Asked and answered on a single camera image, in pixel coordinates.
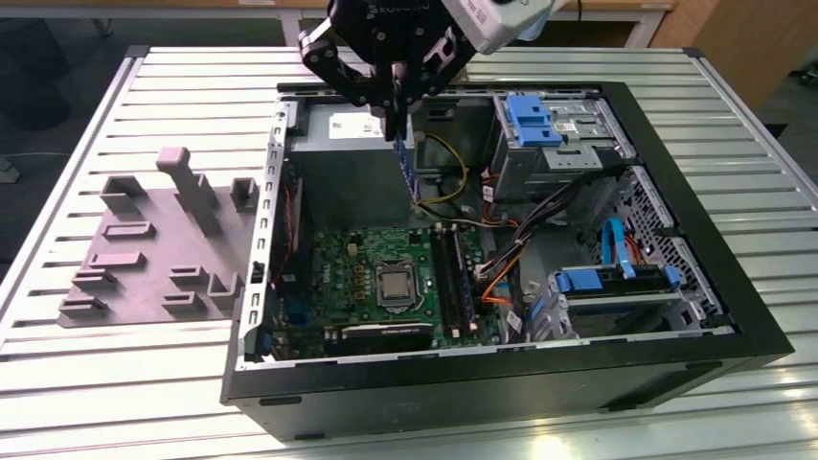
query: open computer tower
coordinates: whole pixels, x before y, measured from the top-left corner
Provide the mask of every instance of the open computer tower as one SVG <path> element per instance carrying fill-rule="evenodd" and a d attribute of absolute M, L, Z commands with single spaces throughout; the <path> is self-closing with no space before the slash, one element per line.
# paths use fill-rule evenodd
<path fill-rule="evenodd" d="M 394 146 L 281 87 L 223 403 L 281 440 L 652 407 L 792 353 L 625 84 L 465 84 Z"/>

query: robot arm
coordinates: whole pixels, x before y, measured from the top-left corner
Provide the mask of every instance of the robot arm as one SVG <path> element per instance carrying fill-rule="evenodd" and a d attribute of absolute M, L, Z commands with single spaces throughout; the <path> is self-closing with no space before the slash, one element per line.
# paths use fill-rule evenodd
<path fill-rule="evenodd" d="M 302 61 L 357 106 L 385 119 L 387 141 L 407 138 L 407 119 L 475 52 L 494 53 L 567 0 L 330 0 L 327 19 L 299 36 Z M 370 64 L 339 57 L 338 36 Z"/>

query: yellow wire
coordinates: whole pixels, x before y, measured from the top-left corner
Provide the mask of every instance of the yellow wire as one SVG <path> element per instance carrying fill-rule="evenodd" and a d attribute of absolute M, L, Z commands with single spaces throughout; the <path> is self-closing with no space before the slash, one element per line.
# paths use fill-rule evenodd
<path fill-rule="evenodd" d="M 426 137 L 431 137 L 433 139 L 435 139 L 446 147 L 446 149 L 451 152 L 455 159 L 458 160 L 458 163 L 461 163 L 461 171 L 463 172 L 463 177 L 461 178 L 461 187 L 458 187 L 458 190 L 455 190 L 447 196 L 439 196 L 437 198 L 418 199 L 417 201 L 418 203 L 443 203 L 449 201 L 451 198 L 454 198 L 455 196 L 458 196 L 461 192 L 466 189 L 467 181 L 470 179 L 470 170 L 466 167 L 466 161 L 463 161 L 463 157 L 461 156 L 461 153 L 458 153 L 455 148 L 451 147 L 451 145 L 446 141 L 443 141 L 437 134 L 426 132 L 425 135 Z"/>

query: white label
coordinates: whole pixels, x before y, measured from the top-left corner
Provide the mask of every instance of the white label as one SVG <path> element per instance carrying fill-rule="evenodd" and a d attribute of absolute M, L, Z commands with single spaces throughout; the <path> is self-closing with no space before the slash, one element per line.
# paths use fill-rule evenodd
<path fill-rule="evenodd" d="M 554 126 L 557 127 L 558 131 L 577 131 L 577 125 L 574 125 L 571 122 L 557 122 L 554 123 Z"/>
<path fill-rule="evenodd" d="M 330 139 L 361 139 L 383 137 L 381 118 L 367 112 L 334 113 L 330 115 Z"/>
<path fill-rule="evenodd" d="M 495 202 L 495 189 L 487 185 L 483 186 L 483 201 Z"/>
<path fill-rule="evenodd" d="M 523 320 L 511 310 L 509 311 L 509 315 L 506 316 L 506 323 L 509 323 L 509 326 L 511 326 L 517 331 L 517 334 L 519 334 L 521 330 L 523 329 Z"/>

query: slotted metal table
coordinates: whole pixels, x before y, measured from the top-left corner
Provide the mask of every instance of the slotted metal table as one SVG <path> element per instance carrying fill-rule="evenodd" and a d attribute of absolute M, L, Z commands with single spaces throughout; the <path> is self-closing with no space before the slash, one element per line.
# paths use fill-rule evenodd
<path fill-rule="evenodd" d="M 144 187 L 168 187 L 154 172 L 168 145 L 188 147 L 214 186 L 261 176 L 277 83 L 315 80 L 289 48 L 136 51 L 0 287 L 0 456 L 814 458 L 818 194 L 705 58 L 506 49 L 475 58 L 469 78 L 629 83 L 797 352 L 653 411 L 285 446 L 219 404 L 229 321 L 71 330 L 55 323 L 106 209 L 106 178 L 127 173 Z"/>

